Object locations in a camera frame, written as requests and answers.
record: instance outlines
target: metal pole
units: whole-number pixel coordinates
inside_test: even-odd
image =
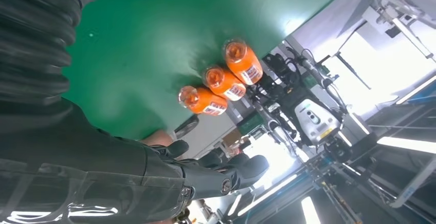
[[[369,126],[370,127],[382,127],[382,128],[398,128],[398,129],[436,130],[436,127],[395,126],[395,125],[369,125]]]
[[[345,61],[345,59],[340,55],[340,52],[337,52],[336,57],[338,57],[338,59],[348,68],[348,70],[350,70],[350,72],[353,73],[354,76],[356,76],[356,78],[358,78],[366,86],[366,88],[371,90],[371,87],[369,87],[369,85],[357,74],[354,68],[348,64],[347,61]]]
[[[419,189],[422,183],[436,170],[436,155],[433,156],[425,167],[412,179],[412,181],[404,188],[396,200],[390,204],[393,208],[399,208]]]

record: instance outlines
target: clear plastic cap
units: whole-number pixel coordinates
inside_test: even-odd
[[[178,93],[178,102],[183,107],[190,107],[198,103],[197,89],[192,86],[185,86]]]
[[[224,77],[224,70],[219,66],[208,68],[203,76],[206,86],[215,88],[224,82]]]
[[[240,61],[247,55],[247,44],[241,39],[228,40],[224,44],[224,55],[226,60]]]

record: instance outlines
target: white wall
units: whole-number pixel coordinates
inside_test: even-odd
[[[236,127],[226,113],[220,116],[199,115],[198,119],[198,126],[181,138],[189,144],[183,158],[199,158]]]

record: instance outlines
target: workbench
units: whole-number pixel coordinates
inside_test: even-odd
[[[223,63],[227,39],[244,39],[261,57],[331,1],[97,0],[84,8],[69,48],[64,97],[116,136],[174,129],[191,116],[179,89]]]

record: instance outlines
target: machine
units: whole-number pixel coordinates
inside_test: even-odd
[[[263,58],[267,67],[277,75],[279,83],[264,74],[249,92],[265,127],[276,141],[286,144],[292,152],[295,151],[294,145],[314,147],[316,151],[322,147],[338,162],[349,160],[351,148],[337,136],[342,129],[343,117],[348,113],[346,105],[333,82],[324,77],[309,59],[290,47],[287,50],[295,57],[285,60],[280,54],[268,54]],[[305,86],[299,66],[329,93],[337,107],[327,107]]]

